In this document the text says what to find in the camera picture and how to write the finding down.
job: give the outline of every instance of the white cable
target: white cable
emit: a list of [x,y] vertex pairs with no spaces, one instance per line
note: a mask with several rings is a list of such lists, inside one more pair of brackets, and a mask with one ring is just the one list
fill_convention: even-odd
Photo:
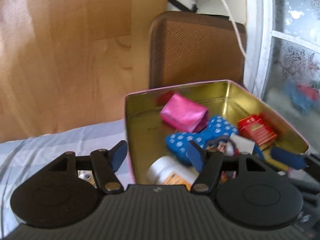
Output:
[[229,15],[229,18],[230,18],[230,21],[232,23],[233,29],[235,30],[235,33],[236,33],[239,49],[240,49],[240,51],[241,51],[241,53],[242,53],[242,55],[244,57],[245,62],[247,63],[247,65],[249,67],[249,73],[253,77],[253,81],[254,81],[253,90],[254,90],[254,88],[256,88],[258,94],[260,95],[260,89],[256,86],[256,82],[257,82],[256,78],[257,77],[253,74],[253,71],[252,71],[252,68],[251,68],[251,63],[247,59],[247,54],[246,54],[245,49],[244,49],[244,47],[242,45],[241,36],[240,36],[240,33],[239,33],[238,26],[237,26],[235,20],[233,19],[233,16],[232,16],[232,14],[230,12],[230,9],[229,9],[229,6],[228,6],[226,0],[221,0],[221,2],[223,3],[224,8],[226,9],[226,11],[227,11],[227,13]]
[[238,44],[239,44],[239,48],[240,48],[240,50],[241,50],[241,53],[242,53],[242,55],[244,56],[244,58],[246,59],[246,58],[247,58],[247,54],[246,54],[246,52],[245,52],[245,50],[244,50],[244,47],[243,47],[243,45],[242,45],[241,36],[240,36],[240,33],[239,33],[238,26],[237,26],[235,20],[233,19],[233,16],[232,16],[232,14],[231,14],[231,12],[230,12],[230,9],[229,9],[229,6],[228,6],[226,0],[221,0],[221,2],[223,3],[224,8],[226,9],[226,11],[227,11],[227,13],[228,13],[228,15],[229,15],[229,18],[230,18],[230,20],[231,20],[231,23],[232,23],[232,25],[233,25],[233,28],[234,28],[234,30],[235,30],[235,32],[236,32],[236,37],[237,37],[237,41],[238,41]]

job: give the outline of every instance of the black strap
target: black strap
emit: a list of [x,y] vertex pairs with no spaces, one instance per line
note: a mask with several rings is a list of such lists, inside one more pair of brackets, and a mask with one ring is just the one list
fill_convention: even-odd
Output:
[[174,7],[178,8],[180,11],[183,12],[192,12],[189,8],[185,7],[182,3],[177,0],[168,0]]

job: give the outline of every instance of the black circular pad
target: black circular pad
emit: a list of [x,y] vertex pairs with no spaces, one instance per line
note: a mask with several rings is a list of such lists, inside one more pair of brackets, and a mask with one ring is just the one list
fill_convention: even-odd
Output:
[[12,194],[11,208],[24,223],[40,228],[57,228],[87,217],[99,195],[88,182],[52,172],[27,180]]
[[219,185],[215,197],[222,212],[253,227],[280,227],[297,218],[303,205],[299,190],[276,173],[239,174]]

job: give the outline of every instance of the wooden door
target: wooden door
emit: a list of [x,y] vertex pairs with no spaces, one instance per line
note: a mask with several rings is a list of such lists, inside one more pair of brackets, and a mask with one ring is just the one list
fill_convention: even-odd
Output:
[[0,0],[0,142],[123,118],[167,0]]

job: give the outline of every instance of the bed sheet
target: bed sheet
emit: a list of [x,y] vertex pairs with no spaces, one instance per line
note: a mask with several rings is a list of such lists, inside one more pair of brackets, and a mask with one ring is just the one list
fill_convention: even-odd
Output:
[[[111,149],[121,140],[125,140],[123,120],[1,143],[1,239],[18,226],[10,208],[10,197],[16,187],[66,151],[74,151],[76,156],[84,156],[97,149]],[[135,183],[129,155],[116,172],[116,176],[124,187]]]

